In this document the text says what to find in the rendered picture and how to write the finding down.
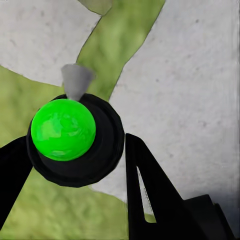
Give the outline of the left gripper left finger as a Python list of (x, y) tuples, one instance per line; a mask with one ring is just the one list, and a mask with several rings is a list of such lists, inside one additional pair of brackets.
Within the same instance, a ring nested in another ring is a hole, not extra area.
[(19, 137), (0, 148), (0, 230), (34, 167), (26, 138)]

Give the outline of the insectifuge atomizer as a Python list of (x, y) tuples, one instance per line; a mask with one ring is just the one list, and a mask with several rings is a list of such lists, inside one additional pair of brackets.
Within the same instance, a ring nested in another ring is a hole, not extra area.
[(48, 181), (81, 188), (116, 169), (126, 134), (112, 105), (85, 93), (95, 79), (92, 70), (65, 64), (61, 71), (66, 94), (37, 111), (26, 136), (27, 154)]

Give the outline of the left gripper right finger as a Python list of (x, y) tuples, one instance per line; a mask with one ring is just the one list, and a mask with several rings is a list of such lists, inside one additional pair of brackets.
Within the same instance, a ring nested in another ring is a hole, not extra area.
[[(145, 142), (125, 134), (129, 240), (211, 240)], [(156, 223), (145, 219), (139, 168)]]

